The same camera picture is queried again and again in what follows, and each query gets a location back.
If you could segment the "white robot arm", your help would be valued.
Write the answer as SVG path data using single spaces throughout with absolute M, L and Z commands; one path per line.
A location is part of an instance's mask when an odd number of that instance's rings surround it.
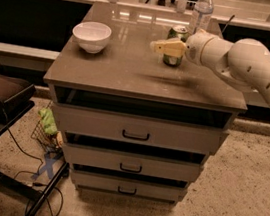
M 218 78 L 241 92 L 256 90 L 270 107 L 270 51 L 258 40 L 226 41 L 205 30 L 184 42 L 180 39 L 153 41 L 150 48 L 171 57 L 186 57 L 207 67 Z

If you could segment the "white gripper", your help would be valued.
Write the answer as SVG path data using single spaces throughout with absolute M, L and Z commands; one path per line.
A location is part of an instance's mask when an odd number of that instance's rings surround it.
M 232 48 L 232 44 L 217 35 L 201 30 L 188 37 L 187 46 L 180 39 L 170 38 L 153 41 L 150 43 L 150 49 L 153 52 L 176 58 L 185 54 L 190 62 L 198 66 L 221 71 L 228 64 L 228 51 Z

